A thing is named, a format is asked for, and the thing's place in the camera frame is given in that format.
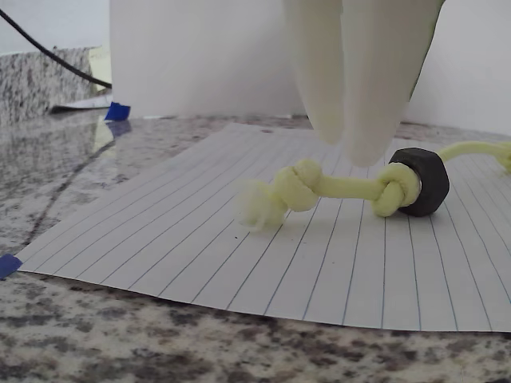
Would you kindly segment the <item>gripper white left finger with green pad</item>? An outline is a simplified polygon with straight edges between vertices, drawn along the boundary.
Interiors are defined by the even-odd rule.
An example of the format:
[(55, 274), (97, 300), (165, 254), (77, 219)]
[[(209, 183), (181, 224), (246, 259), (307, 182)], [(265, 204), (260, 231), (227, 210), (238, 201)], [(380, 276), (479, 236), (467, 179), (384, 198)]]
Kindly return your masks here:
[(283, 1), (295, 82), (312, 128), (328, 144), (343, 133), (341, 1)]

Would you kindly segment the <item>gripper white right finger with green pad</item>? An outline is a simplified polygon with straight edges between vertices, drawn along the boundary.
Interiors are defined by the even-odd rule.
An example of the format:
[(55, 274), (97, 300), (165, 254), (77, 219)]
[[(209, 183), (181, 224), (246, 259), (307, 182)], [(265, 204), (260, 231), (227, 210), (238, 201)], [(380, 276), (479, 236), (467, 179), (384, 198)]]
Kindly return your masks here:
[(441, 1), (345, 1), (343, 144), (368, 167), (387, 150), (418, 82)]

